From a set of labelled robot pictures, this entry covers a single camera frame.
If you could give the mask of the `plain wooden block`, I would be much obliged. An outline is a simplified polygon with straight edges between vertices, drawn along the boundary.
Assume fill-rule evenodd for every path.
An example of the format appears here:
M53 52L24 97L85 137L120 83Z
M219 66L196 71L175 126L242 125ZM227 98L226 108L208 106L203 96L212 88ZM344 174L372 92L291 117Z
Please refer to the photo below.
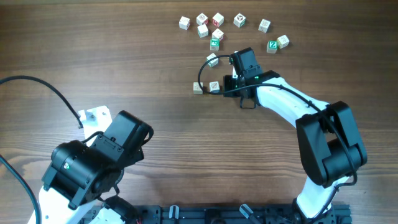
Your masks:
M202 82L200 82L200 83L194 82L193 83L193 93L195 95L202 95L203 94L203 90L200 88L200 86L202 86L202 85L203 85Z

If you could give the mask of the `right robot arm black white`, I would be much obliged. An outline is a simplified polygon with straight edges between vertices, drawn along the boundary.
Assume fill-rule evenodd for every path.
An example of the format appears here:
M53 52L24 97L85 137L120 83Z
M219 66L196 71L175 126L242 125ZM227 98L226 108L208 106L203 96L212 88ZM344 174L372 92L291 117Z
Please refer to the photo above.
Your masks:
M303 223L315 223L331 209L339 188L354 185L358 169L368 161L351 108L329 104L290 86L278 73L264 72L252 48L229 56L232 75L224 76L224 96L252 99L288 121L297 132L307 179L294 201Z

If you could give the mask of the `wooden block blue side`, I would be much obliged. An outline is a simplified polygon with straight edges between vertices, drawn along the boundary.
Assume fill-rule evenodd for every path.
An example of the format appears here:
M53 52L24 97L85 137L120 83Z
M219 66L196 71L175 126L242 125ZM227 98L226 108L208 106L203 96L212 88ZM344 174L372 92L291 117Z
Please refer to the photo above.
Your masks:
M220 92L219 82L209 82L209 89L211 93L219 93Z

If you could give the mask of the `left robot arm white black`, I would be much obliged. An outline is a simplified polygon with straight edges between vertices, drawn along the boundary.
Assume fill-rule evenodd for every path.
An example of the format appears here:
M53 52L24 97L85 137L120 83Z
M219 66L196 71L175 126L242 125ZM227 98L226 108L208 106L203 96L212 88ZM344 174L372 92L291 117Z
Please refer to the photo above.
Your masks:
M85 138L52 152L39 192L42 223L78 223L103 193L115 189L125 168L143 160L152 126L127 111L112 118L106 106L78 113Z

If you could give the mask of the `wooden block bee picture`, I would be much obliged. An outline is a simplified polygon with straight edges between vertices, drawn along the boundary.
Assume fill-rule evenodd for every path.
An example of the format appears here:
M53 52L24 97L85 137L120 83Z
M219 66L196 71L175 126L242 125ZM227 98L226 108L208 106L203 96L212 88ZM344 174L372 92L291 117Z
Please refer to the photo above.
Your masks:
M182 16L179 20L179 28L183 29L183 30L188 30L188 28L190 27L190 19Z

